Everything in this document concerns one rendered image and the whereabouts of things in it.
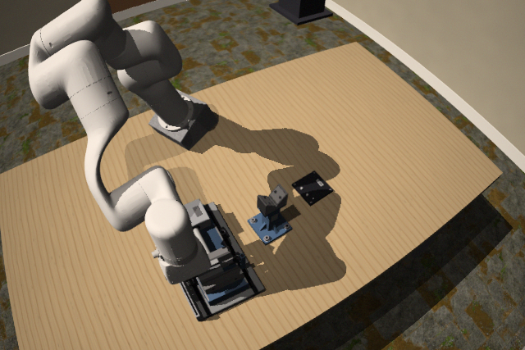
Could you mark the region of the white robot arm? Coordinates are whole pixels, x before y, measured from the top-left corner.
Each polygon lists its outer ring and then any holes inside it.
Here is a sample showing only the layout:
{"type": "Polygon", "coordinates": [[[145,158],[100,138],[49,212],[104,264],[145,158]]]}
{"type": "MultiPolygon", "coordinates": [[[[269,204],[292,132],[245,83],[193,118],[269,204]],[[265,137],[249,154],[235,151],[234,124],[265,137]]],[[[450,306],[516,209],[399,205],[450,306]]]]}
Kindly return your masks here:
{"type": "Polygon", "coordinates": [[[183,266],[195,258],[198,244],[169,171],[153,166],[110,193],[103,184],[103,153],[129,118],[106,63],[158,115],[163,129],[177,131],[190,123],[194,105],[169,81],[182,69],[176,46],[155,21],[122,29],[108,0],[82,0],[34,33],[32,94],[49,110],[71,100],[88,135],[86,181],[109,223],[126,232],[145,221],[156,247],[153,258],[183,266]]]}

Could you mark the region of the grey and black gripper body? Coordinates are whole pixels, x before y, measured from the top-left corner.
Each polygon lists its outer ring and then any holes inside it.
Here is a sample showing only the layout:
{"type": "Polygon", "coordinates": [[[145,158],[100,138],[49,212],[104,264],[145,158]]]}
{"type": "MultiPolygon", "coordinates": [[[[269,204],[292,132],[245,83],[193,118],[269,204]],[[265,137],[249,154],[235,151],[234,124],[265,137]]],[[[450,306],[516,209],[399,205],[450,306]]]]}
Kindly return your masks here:
{"type": "Polygon", "coordinates": [[[179,284],[180,282],[193,278],[196,275],[200,275],[211,268],[211,262],[206,249],[196,236],[195,238],[198,243],[198,251],[195,256],[196,258],[188,264],[183,266],[173,266],[162,261],[162,258],[158,258],[162,272],[169,284],[179,284]]]}

